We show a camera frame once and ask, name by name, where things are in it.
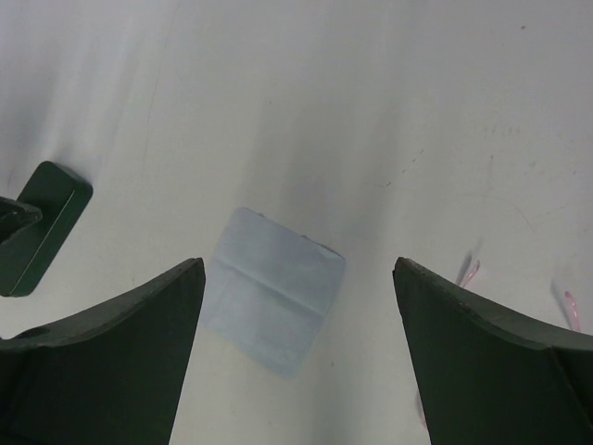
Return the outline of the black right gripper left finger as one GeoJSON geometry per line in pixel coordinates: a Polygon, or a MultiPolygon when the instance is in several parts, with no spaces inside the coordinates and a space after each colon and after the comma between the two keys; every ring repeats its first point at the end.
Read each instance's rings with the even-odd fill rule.
{"type": "Polygon", "coordinates": [[[206,283],[200,259],[1,343],[5,444],[170,441],[206,283]]]}

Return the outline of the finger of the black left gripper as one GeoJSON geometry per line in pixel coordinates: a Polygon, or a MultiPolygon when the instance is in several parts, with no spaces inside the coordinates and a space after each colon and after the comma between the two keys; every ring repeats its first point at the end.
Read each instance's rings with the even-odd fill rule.
{"type": "Polygon", "coordinates": [[[6,197],[0,198],[0,208],[0,239],[2,244],[42,219],[42,212],[37,207],[6,197]]]}

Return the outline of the dark green glasses case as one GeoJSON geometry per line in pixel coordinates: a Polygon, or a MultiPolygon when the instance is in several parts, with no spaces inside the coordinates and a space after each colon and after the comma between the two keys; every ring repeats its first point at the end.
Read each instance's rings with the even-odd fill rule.
{"type": "Polygon", "coordinates": [[[18,198],[42,219],[1,243],[1,295],[25,297],[37,287],[93,195],[89,182],[71,169],[42,162],[18,198]]]}

